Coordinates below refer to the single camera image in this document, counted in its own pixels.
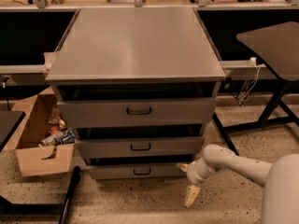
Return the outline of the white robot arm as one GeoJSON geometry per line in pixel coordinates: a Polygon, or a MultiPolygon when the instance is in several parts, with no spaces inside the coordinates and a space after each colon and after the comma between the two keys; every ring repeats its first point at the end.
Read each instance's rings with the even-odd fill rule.
{"type": "Polygon", "coordinates": [[[270,163],[237,156],[231,149],[208,145],[199,160],[178,163],[187,176],[185,206],[190,207],[200,185],[229,169],[263,188],[261,224],[299,224],[299,155],[289,154],[270,163]]]}

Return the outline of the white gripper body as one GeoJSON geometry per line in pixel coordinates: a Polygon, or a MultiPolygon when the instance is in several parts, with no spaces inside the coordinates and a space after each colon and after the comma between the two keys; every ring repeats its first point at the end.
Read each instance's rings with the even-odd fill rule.
{"type": "Polygon", "coordinates": [[[214,174],[216,174],[215,168],[208,165],[203,158],[193,161],[187,168],[187,177],[194,185],[205,183],[214,174]]]}

